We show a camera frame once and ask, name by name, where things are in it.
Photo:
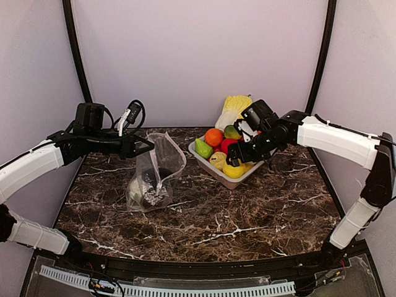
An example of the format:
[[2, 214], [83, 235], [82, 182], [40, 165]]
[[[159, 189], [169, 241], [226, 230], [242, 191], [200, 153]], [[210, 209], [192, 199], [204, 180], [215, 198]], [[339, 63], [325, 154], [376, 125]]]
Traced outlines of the yellow lemon toy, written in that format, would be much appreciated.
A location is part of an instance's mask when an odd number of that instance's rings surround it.
[[245, 173], [245, 166], [240, 165], [234, 167], [228, 164], [224, 164], [222, 171], [227, 177], [231, 179], [238, 179], [242, 177], [242, 175]]

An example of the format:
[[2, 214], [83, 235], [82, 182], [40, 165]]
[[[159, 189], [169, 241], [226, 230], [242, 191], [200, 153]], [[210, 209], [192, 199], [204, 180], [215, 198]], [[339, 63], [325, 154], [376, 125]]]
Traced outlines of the white cauliflower toy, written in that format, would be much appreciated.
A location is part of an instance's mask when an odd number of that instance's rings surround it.
[[127, 187], [127, 201], [130, 204], [141, 204], [145, 193], [151, 188], [151, 185], [144, 182], [140, 177], [134, 178]]

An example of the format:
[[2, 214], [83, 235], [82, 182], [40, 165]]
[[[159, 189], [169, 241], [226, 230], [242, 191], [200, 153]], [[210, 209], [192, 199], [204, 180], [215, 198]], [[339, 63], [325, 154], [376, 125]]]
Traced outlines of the dark red cabbage toy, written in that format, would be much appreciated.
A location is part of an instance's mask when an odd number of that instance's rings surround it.
[[167, 192], [155, 191], [146, 192], [142, 198], [142, 208], [144, 212], [150, 212], [157, 209], [162, 209], [172, 202], [172, 198]]

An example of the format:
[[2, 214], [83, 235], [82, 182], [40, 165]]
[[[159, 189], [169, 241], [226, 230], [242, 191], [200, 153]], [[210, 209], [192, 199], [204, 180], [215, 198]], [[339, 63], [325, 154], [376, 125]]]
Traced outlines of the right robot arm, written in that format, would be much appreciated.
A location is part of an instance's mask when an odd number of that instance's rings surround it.
[[324, 248], [345, 249], [395, 199], [395, 142], [390, 134], [356, 131], [296, 110], [279, 117], [264, 100], [249, 105], [241, 116], [234, 127], [243, 139], [229, 145], [228, 165], [266, 160], [275, 150], [299, 145], [352, 161], [369, 171], [361, 194], [331, 232]]

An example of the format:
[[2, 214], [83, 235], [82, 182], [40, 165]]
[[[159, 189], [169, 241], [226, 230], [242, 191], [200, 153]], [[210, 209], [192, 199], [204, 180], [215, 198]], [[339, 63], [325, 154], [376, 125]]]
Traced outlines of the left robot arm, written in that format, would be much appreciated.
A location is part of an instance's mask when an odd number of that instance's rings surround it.
[[34, 148], [1, 165], [1, 242], [16, 242], [57, 255], [76, 255], [81, 243], [69, 232], [49, 228], [9, 210], [6, 202], [17, 191], [39, 177], [67, 166], [90, 153], [134, 158], [154, 148], [154, 144], [137, 136], [139, 124], [131, 132], [126, 129], [139, 118], [145, 121], [141, 101], [132, 100], [111, 127], [103, 128], [109, 109], [99, 103], [81, 103], [75, 119], [65, 130], [55, 132]]

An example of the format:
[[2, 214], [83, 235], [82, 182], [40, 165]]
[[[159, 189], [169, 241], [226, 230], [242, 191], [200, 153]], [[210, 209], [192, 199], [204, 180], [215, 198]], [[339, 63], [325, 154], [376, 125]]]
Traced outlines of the clear dotted zip top bag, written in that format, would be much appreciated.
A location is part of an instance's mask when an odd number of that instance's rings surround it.
[[[186, 167], [186, 156], [167, 132], [153, 132], [147, 138], [155, 144], [155, 148], [136, 158], [136, 170], [130, 182], [140, 177], [151, 185], [148, 192], [167, 192], [173, 201], [175, 184]], [[142, 204], [130, 204], [127, 196], [126, 206], [131, 212], [144, 212]]]

